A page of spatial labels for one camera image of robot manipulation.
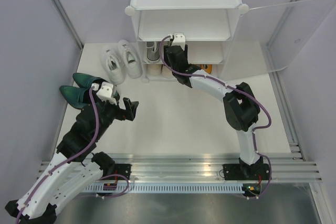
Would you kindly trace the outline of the right white sneaker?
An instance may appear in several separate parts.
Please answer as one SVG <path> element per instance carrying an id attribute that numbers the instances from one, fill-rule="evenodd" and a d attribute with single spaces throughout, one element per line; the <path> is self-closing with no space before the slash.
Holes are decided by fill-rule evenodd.
<path id="1" fill-rule="evenodd" d="M 142 76 L 142 65 L 136 49 L 127 41 L 118 42 L 118 51 L 127 69 L 128 75 L 132 79 Z"/>

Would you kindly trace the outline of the left white sneaker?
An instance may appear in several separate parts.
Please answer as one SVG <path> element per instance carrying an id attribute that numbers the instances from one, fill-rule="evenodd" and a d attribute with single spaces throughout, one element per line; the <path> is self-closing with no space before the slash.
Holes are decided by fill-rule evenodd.
<path id="1" fill-rule="evenodd" d="M 100 61 L 103 69 L 109 77 L 109 80 L 113 84 L 119 85 L 125 80 L 125 74 L 123 71 L 124 63 L 113 47 L 102 47 Z"/>

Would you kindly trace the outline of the white sneaker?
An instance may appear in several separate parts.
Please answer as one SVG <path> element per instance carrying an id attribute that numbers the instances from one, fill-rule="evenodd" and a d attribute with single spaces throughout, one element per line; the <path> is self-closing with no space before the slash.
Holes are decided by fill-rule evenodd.
<path id="1" fill-rule="evenodd" d="M 142 65 L 136 49 L 127 41 L 118 42 L 118 51 L 127 69 L 128 75 L 132 79 L 142 76 Z"/>
<path id="2" fill-rule="evenodd" d="M 124 63 L 113 47 L 102 47 L 100 61 L 103 69 L 109 77 L 109 80 L 113 84 L 119 85 L 125 80 L 125 74 L 123 71 Z"/>

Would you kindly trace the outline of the green heeled shoe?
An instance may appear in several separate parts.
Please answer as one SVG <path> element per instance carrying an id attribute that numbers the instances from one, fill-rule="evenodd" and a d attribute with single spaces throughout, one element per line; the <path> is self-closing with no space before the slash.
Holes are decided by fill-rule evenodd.
<path id="1" fill-rule="evenodd" d="M 108 82 L 107 80 L 101 78 L 101 77 L 95 77 L 86 73 L 74 73 L 72 75 L 73 80 L 75 83 L 80 87 L 84 88 L 84 99 L 89 98 L 89 89 L 91 88 L 93 83 L 101 85 L 103 82 Z"/>
<path id="2" fill-rule="evenodd" d="M 81 110 L 86 105 L 92 104 L 89 95 L 89 88 L 60 86 L 59 90 L 67 103 L 75 109 Z"/>

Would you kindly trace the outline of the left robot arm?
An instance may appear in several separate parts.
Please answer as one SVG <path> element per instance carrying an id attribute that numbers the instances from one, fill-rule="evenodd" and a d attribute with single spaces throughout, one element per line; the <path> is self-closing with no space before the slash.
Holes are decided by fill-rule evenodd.
<path id="1" fill-rule="evenodd" d="M 102 101 L 79 107 L 75 123 L 42 175 L 24 196 L 6 204 L 6 211 L 16 223 L 54 223 L 65 205 L 96 180 L 113 179 L 111 187 L 116 189 L 118 180 L 129 179 L 128 165 L 117 165 L 108 154 L 99 152 L 78 175 L 65 180 L 92 153 L 114 120 L 135 119 L 139 102 L 123 98 L 123 103 L 124 109 Z"/>

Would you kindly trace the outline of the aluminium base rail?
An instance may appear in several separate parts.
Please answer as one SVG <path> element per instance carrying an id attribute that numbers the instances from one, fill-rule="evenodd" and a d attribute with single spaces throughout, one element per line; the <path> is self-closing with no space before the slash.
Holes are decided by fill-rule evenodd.
<path id="1" fill-rule="evenodd" d="M 236 164 L 234 154 L 110 154 L 116 163 L 131 164 L 131 180 L 149 182 L 215 183 L 223 164 Z M 315 162 L 305 161 L 300 154 L 268 155 L 273 183 L 320 183 L 322 177 Z"/>

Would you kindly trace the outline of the lower green heeled shoe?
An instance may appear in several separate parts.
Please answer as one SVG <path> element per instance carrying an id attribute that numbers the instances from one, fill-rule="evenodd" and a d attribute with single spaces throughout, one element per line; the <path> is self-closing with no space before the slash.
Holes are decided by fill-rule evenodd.
<path id="1" fill-rule="evenodd" d="M 67 103 L 75 109 L 81 110 L 86 105 L 92 104 L 89 95 L 89 88 L 60 86 L 59 90 Z"/>

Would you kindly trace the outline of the upper green heeled shoe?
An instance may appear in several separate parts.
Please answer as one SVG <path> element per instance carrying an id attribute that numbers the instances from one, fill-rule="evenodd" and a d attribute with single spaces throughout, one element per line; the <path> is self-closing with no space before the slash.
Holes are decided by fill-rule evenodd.
<path id="1" fill-rule="evenodd" d="M 101 78 L 101 77 L 95 77 L 86 73 L 74 73 L 72 75 L 73 80 L 75 83 L 80 87 L 84 88 L 84 99 L 89 98 L 89 89 L 91 88 L 93 83 L 101 85 L 103 82 L 108 82 L 107 80 Z"/>

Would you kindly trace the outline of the translucent cabinet door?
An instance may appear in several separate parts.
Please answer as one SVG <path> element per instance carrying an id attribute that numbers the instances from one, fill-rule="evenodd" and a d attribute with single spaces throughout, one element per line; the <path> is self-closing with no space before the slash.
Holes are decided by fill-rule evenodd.
<path id="1" fill-rule="evenodd" d="M 287 68 L 334 8 L 335 0 L 305 0 L 250 9 L 239 17 L 220 78 Z"/>

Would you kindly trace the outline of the white plastic shoe cabinet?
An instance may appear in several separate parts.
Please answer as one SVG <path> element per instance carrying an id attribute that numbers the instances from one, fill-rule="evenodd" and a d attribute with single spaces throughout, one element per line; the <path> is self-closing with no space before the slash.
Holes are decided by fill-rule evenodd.
<path id="1" fill-rule="evenodd" d="M 167 35 L 183 33 L 188 49 L 188 61 L 201 66 L 213 65 L 216 77 L 224 65 L 229 45 L 240 16 L 245 9 L 242 0 L 130 0 L 125 13 L 131 18 L 139 56 L 143 82 L 172 81 L 147 74 L 146 41 L 164 41 Z"/>

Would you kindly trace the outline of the grey canvas sneaker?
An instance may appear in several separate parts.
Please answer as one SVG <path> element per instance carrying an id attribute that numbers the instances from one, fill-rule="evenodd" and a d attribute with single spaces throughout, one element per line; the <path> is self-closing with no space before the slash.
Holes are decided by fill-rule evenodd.
<path id="1" fill-rule="evenodd" d="M 146 41 L 146 58 L 151 63 L 156 63 L 159 61 L 159 44 L 157 41 Z"/>

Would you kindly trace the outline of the orange canvas sneaker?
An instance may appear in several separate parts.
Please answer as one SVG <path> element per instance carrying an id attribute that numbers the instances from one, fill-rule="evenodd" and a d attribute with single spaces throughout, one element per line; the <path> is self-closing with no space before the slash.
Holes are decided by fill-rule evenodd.
<path id="1" fill-rule="evenodd" d="M 213 70 L 213 65 L 202 64 L 201 69 L 203 69 L 206 73 L 211 74 Z"/>

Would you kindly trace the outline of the beige lace sneaker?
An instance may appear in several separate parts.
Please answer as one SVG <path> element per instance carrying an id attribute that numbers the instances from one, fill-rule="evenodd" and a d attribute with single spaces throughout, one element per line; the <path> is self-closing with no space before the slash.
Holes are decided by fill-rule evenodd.
<path id="1" fill-rule="evenodd" d="M 147 74 L 151 76 L 159 76 L 162 73 L 161 64 L 149 64 L 147 66 Z"/>
<path id="2" fill-rule="evenodd" d="M 166 67 L 165 65 L 162 66 L 162 77 L 166 79 L 173 78 L 171 70 L 169 70 L 168 67 Z"/>

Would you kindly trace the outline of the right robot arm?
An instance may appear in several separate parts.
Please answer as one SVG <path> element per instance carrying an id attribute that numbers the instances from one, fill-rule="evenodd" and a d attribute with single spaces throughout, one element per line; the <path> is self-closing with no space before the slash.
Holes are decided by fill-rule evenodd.
<path id="1" fill-rule="evenodd" d="M 264 108 L 250 86 L 242 82 L 231 86 L 190 64 L 181 46 L 160 44 L 160 58 L 180 84 L 208 93 L 223 103 L 225 118 L 236 130 L 240 149 L 237 164 L 224 164 L 225 180 L 270 180 L 271 164 L 257 150 L 255 130 L 260 111 Z"/>

